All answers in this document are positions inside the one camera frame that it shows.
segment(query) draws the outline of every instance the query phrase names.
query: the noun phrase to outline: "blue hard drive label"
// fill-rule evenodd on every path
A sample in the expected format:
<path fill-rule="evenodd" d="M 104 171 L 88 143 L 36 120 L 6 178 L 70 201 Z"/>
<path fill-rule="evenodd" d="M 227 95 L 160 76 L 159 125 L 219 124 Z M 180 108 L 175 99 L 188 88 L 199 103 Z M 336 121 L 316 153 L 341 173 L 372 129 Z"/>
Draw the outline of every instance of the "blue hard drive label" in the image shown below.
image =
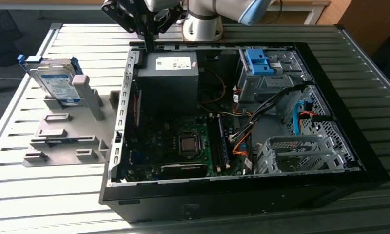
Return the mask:
<path fill-rule="evenodd" d="M 82 97 L 72 85 L 72 79 L 67 74 L 43 74 L 42 78 L 55 98 L 64 105 L 78 105 Z"/>
<path fill-rule="evenodd" d="M 68 75 L 66 74 L 58 74 L 58 75 L 42 75 L 42 78 L 44 79 L 68 79 Z"/>

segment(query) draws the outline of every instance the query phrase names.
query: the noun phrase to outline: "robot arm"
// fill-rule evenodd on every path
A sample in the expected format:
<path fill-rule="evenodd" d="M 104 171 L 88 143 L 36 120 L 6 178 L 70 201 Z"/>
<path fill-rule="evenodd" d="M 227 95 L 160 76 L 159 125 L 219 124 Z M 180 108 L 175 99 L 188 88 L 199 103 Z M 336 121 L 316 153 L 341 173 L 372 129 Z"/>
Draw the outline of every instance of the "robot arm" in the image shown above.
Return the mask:
<path fill-rule="evenodd" d="M 184 23 L 184 37 L 190 41 L 216 41 L 223 36 L 222 16 L 245 25 L 256 23 L 272 0 L 191 0 L 190 17 Z M 156 15 L 164 9 L 168 13 L 160 19 Z M 155 51 L 159 33 L 166 33 L 180 19 L 182 0 L 108 0 L 103 5 L 106 14 L 130 32 L 144 40 L 150 52 Z"/>
<path fill-rule="evenodd" d="M 168 13 L 156 19 L 164 9 Z M 159 33 L 167 32 L 184 13 L 180 0 L 108 0 L 103 11 L 130 33 L 138 33 L 150 52 L 155 51 Z"/>
<path fill-rule="evenodd" d="M 191 0 L 184 37 L 190 41 L 216 41 L 223 37 L 222 16 L 252 25 L 264 16 L 272 0 Z"/>

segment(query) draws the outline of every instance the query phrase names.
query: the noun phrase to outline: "motherboard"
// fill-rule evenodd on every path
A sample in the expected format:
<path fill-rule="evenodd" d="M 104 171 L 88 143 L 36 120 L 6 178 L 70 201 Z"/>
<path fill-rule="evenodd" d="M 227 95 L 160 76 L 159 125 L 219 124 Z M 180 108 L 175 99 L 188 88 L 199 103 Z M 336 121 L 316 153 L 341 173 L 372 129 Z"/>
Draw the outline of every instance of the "motherboard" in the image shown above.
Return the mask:
<path fill-rule="evenodd" d="M 150 118 L 130 151 L 135 181 L 241 175 L 244 156 L 229 150 L 229 115 Z"/>

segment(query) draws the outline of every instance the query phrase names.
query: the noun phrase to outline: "slotted metal table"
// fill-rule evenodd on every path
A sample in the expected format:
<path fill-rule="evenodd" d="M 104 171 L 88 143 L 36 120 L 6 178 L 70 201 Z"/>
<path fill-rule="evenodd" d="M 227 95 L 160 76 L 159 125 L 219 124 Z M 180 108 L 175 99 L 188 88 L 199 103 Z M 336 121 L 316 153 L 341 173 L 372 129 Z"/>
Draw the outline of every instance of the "slotted metal table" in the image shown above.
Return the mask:
<path fill-rule="evenodd" d="M 224 37 L 227 41 L 309 43 L 390 174 L 390 82 L 347 32 L 335 26 L 227 25 Z M 76 56 L 91 86 L 106 95 L 120 89 L 130 42 L 135 40 L 136 34 L 115 24 L 54 24 L 38 55 Z M 180 41 L 180 26 L 160 40 Z M 104 164 L 22 165 L 39 120 L 48 111 L 43 97 L 35 80 L 26 76 L 0 121 L 0 231 L 390 233 L 390 183 L 321 209 L 131 226 L 99 204 Z"/>

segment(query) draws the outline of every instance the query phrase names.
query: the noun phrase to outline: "ram slot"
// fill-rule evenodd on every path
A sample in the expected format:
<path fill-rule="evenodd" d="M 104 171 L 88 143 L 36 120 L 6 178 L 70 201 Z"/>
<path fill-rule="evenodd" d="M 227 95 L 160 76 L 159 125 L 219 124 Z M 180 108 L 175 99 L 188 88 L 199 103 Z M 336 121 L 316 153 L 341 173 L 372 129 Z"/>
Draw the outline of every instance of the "ram slot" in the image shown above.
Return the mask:
<path fill-rule="evenodd" d="M 212 116 L 211 118 L 208 118 L 207 128 L 210 136 L 212 162 L 218 172 L 222 172 L 223 170 L 229 168 L 229 157 L 222 117 Z"/>

